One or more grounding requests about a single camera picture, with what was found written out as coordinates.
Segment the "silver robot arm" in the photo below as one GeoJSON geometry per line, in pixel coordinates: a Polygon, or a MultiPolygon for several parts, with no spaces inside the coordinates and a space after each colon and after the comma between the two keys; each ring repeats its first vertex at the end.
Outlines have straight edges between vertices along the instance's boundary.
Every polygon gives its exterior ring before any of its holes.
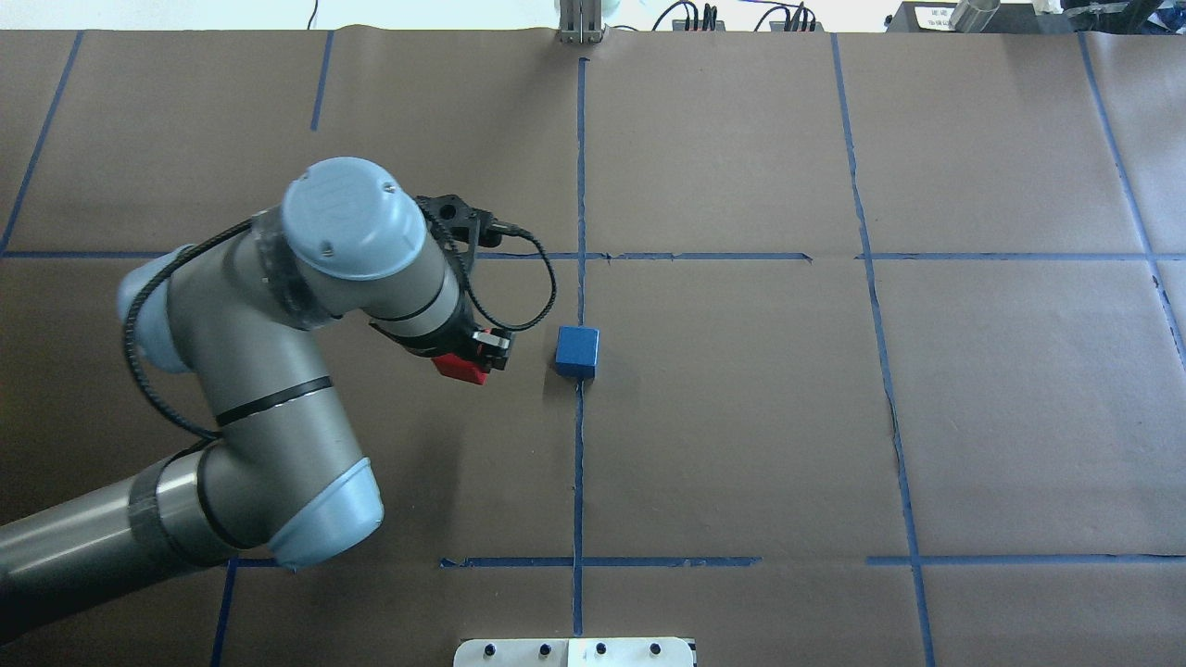
{"type": "Polygon", "coordinates": [[[119,310],[130,364],[191,371],[217,430],[135,476],[4,526],[4,643],[255,547],[326,561],[385,516],[314,330],[361,311],[377,333],[482,383],[511,325],[477,324],[472,253],[523,237],[455,195],[408,195],[361,157],[315,163],[204,244],[130,271],[119,310]]]}

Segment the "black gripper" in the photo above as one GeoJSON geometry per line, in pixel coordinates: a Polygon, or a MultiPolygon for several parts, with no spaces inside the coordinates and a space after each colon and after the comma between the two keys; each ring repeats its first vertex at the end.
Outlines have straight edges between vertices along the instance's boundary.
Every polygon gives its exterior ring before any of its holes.
{"type": "Polygon", "coordinates": [[[468,355],[479,371],[486,374],[504,371],[515,342],[512,331],[479,328],[465,309],[441,317],[421,313],[406,320],[372,318],[369,326],[417,358],[468,355]]]}

